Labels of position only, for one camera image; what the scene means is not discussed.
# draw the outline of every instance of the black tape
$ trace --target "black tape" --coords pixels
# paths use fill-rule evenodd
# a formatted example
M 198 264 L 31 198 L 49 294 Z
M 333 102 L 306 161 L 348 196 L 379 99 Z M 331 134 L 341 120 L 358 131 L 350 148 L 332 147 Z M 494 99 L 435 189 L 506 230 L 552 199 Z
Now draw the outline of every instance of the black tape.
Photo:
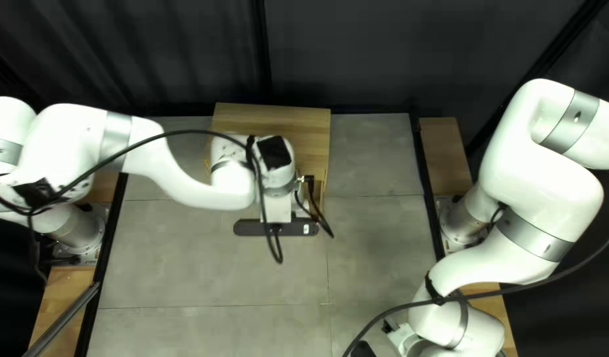
M 435 302 L 436 305 L 443 305 L 445 304 L 445 300 L 444 297 L 441 296 L 441 294 L 436 292 L 436 289 L 434 287 L 434 285 L 432 285 L 432 280 L 430 280 L 430 278 L 428 277 L 428 275 L 430 274 L 430 272 L 428 271 L 426 273 L 426 290 L 427 293 L 430 294 L 430 297 L 432 298 L 432 300 Z

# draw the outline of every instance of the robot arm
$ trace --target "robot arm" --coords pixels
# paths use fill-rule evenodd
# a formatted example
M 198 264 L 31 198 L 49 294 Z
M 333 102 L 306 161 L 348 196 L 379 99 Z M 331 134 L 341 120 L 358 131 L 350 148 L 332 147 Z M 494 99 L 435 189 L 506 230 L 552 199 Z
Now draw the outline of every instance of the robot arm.
M 52 105 L 36 116 L 22 101 L 0 97 L 0 150 L 17 149 L 11 158 L 0 155 L 0 198 L 23 209 L 43 207 L 55 192 L 100 161 L 162 133 L 154 121 L 82 105 Z M 247 136 L 228 136 L 247 141 Z M 298 187 L 291 145 L 282 137 L 254 138 L 251 150 L 261 158 L 257 171 L 262 175 L 265 201 L 272 208 L 268 222 L 290 222 L 292 196 Z M 172 199 L 190 207 L 240 210 L 251 205 L 257 195 L 256 182 L 245 148 L 215 137 L 211 154 L 211 185 L 186 174 L 163 138 L 131 150 L 105 168 L 147 176 Z M 61 201 L 51 203 L 51 210 L 34 216 L 34 230 L 59 239 L 70 252 L 87 252 L 97 245 L 104 230 L 103 214 L 65 205 L 86 196 L 93 179 L 91 174 L 62 195 Z M 27 225 L 25 216 L 1 204 L 0 218 Z
M 127 146 L 162 134 L 163 128 L 148 119 L 125 116 L 74 104 L 52 105 L 34 120 L 17 168 L 0 177 L 0 195 L 25 207 L 37 201 L 41 189 L 53 192 L 86 170 Z M 255 178 L 245 165 L 245 150 L 221 138 L 221 164 L 212 176 L 212 185 L 188 176 L 174 160 L 165 139 L 147 143 L 110 164 L 112 170 L 144 175 L 154 180 L 173 199 L 191 207 L 239 210 L 255 199 Z M 83 198 L 94 175 L 67 192 L 68 201 Z
M 435 291 L 447 296 L 471 283 L 548 277 L 603 200 L 584 166 L 609 169 L 609 103 L 543 79 L 521 87 L 491 139 L 477 184 L 444 218 L 443 232 L 469 238 L 489 222 L 498 201 L 508 208 L 485 242 L 430 270 Z M 430 298 L 424 283 L 414 301 Z M 408 313 L 406 330 L 436 345 L 404 356 L 494 357 L 502 346 L 502 324 L 472 307 L 449 302 Z M 396 347 L 410 353 L 403 343 Z

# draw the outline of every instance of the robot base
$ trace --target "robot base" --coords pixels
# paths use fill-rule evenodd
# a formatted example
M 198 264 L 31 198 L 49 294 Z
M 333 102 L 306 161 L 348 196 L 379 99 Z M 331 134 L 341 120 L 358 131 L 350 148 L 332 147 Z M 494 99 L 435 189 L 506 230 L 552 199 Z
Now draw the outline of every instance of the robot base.
M 96 236 L 91 239 L 90 244 L 81 248 L 74 248 L 60 243 L 59 241 L 53 248 L 53 256 L 57 259 L 70 259 L 77 256 L 80 261 L 70 265 L 95 265 L 99 257 L 100 249 L 102 248 L 102 238 L 106 232 L 106 219 L 108 217 L 108 208 L 92 205 L 93 210 L 86 212 L 86 215 L 92 216 L 99 226 L 99 231 Z

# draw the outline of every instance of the wooden block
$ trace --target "wooden block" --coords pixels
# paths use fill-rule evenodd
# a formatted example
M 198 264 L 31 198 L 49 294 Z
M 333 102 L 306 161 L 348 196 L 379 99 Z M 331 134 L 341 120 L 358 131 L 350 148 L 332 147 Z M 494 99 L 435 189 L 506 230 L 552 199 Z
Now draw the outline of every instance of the wooden block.
M 331 110 L 216 103 L 212 130 L 256 136 L 280 135 L 293 146 L 295 164 L 302 175 L 315 175 L 326 190 Z
M 465 194 L 472 176 L 456 118 L 420 118 L 419 124 L 432 193 Z
M 35 321 L 31 346 L 93 281 L 95 267 L 53 267 Z M 73 317 L 43 356 L 72 357 L 77 345 L 84 310 Z
M 95 173 L 93 187 L 86 197 L 80 202 L 89 203 L 110 203 L 113 201 L 115 186 L 117 185 L 118 172 L 98 172 Z

